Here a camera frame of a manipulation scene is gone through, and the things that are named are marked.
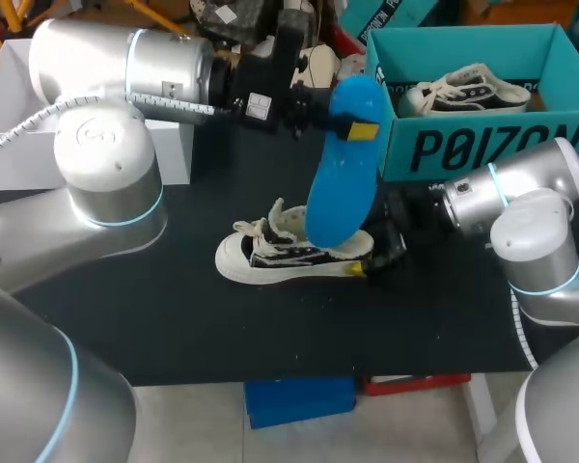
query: black and white sneaker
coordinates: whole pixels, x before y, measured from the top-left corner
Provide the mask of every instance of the black and white sneaker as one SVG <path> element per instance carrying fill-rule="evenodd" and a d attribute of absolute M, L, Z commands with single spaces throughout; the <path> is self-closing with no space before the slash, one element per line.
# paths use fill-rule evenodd
<path fill-rule="evenodd" d="M 498 79 L 484 64 L 446 74 L 435 82 L 421 82 L 405 93 L 403 117 L 511 114 L 525 112 L 531 94 Z"/>
<path fill-rule="evenodd" d="M 349 265 L 367 257 L 373 248 L 373 238 L 362 230 L 336 248 L 314 246 L 305 234 L 305 206 L 283 210 L 282 199 L 267 219 L 236 222 L 234 230 L 221 242 L 214 260 L 221 275 L 247 285 L 299 277 L 349 277 Z"/>

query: white box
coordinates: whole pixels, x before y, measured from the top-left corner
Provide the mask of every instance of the white box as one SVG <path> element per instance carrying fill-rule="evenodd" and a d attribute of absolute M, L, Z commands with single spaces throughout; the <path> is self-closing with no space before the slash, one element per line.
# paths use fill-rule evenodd
<path fill-rule="evenodd" d="M 0 50 L 0 136 L 41 110 L 28 72 L 30 39 L 6 41 Z M 57 118 L 28 132 L 0 151 L 0 191 L 58 188 L 65 184 L 54 159 Z M 188 184 L 193 125 L 146 121 L 165 185 Z"/>

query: blue container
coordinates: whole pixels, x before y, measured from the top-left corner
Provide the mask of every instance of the blue container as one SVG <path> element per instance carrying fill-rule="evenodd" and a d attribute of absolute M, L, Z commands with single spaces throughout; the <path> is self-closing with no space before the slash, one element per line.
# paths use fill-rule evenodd
<path fill-rule="evenodd" d="M 350 412 L 353 379 L 288 379 L 244 383 L 252 429 Z"/>
<path fill-rule="evenodd" d="M 559 25 L 382 29 L 372 31 L 367 50 L 365 73 L 388 103 L 389 140 L 379 157 L 387 181 L 458 177 L 555 137 L 579 153 L 579 53 Z M 538 92 L 546 110 L 397 118 L 391 94 L 474 63 Z"/>
<path fill-rule="evenodd" d="M 436 4 L 437 0 L 352 1 L 339 23 L 352 37 L 367 45 L 370 30 L 419 26 Z"/>

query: shoelace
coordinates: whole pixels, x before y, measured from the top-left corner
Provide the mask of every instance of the shoelace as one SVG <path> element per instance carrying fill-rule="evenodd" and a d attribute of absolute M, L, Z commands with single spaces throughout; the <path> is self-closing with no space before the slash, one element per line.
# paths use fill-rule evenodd
<path fill-rule="evenodd" d="M 246 236 L 253 238 L 253 251 L 260 256 L 279 256 L 285 254 L 284 251 L 279 251 L 273 245 L 268 243 L 263 236 L 263 226 L 266 219 L 261 218 L 254 222 L 234 222 L 234 230 L 243 233 Z"/>
<path fill-rule="evenodd" d="M 446 83 L 443 79 L 436 80 L 435 82 L 421 82 L 416 86 L 419 90 L 429 90 L 430 93 L 425 96 L 425 100 L 421 107 L 419 108 L 419 112 L 427 113 L 433 107 L 435 103 L 435 99 L 440 96 L 444 98 L 454 98 L 456 96 L 465 96 L 465 92 L 460 90 L 459 88 Z"/>

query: tiled floor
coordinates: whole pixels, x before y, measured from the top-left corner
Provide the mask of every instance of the tiled floor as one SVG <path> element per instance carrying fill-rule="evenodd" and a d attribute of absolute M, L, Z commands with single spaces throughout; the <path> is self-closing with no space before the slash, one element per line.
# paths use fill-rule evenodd
<path fill-rule="evenodd" d="M 497 410 L 523 378 L 489 375 Z M 257 431 L 244 411 L 242 384 L 138 388 L 137 395 L 148 420 L 148 461 L 158 463 L 477 461 L 459 388 L 361 396 L 352 413 Z"/>

